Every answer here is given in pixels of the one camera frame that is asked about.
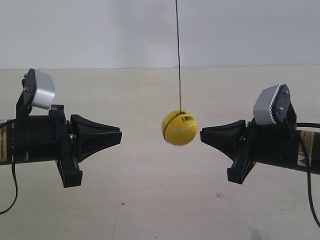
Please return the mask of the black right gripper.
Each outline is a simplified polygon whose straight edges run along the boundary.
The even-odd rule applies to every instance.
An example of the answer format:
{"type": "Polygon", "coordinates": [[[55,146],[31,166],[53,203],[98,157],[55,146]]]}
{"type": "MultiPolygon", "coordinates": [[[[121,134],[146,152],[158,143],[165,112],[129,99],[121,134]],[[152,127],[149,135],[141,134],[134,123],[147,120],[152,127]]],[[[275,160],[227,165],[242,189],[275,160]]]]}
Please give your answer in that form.
{"type": "Polygon", "coordinates": [[[200,141],[222,152],[233,161],[227,169],[227,180],[240,184],[255,166],[253,162],[253,143],[256,140],[257,124],[255,118],[246,125],[244,119],[226,125],[203,127],[200,141]]]}

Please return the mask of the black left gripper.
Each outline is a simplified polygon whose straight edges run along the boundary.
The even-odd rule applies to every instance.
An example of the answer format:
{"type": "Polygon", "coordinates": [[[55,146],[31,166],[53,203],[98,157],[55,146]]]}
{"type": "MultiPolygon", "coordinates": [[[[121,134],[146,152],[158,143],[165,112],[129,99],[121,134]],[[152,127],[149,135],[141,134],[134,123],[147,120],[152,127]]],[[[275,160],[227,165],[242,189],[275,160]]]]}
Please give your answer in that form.
{"type": "Polygon", "coordinates": [[[67,120],[64,105],[53,104],[49,109],[49,120],[53,124],[57,144],[55,160],[64,188],[82,184],[83,171],[79,164],[91,155],[119,145],[121,129],[88,120],[72,114],[67,120]]]}

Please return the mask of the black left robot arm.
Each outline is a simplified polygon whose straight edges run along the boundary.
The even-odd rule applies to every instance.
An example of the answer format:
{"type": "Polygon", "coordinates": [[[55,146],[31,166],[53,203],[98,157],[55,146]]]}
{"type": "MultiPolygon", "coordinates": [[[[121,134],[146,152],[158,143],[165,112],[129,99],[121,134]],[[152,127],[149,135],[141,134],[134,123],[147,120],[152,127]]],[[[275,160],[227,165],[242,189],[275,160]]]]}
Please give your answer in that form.
{"type": "Polygon", "coordinates": [[[119,127],[88,120],[78,114],[67,119],[63,105],[52,105],[47,115],[26,115],[0,132],[0,164],[54,161],[64,188],[78,187],[79,163],[121,143],[119,127]]]}

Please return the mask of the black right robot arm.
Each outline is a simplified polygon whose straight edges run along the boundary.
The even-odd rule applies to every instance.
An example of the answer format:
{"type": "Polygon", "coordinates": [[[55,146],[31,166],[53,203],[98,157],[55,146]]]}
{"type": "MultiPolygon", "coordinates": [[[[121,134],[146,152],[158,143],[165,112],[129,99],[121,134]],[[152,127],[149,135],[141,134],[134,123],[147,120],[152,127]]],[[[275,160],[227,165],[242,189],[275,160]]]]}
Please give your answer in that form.
{"type": "Polygon", "coordinates": [[[242,184],[255,164],[301,172],[320,173],[320,134],[289,128],[287,124],[256,125],[241,119],[221,126],[204,127],[200,140],[232,160],[227,179],[242,184]]]}

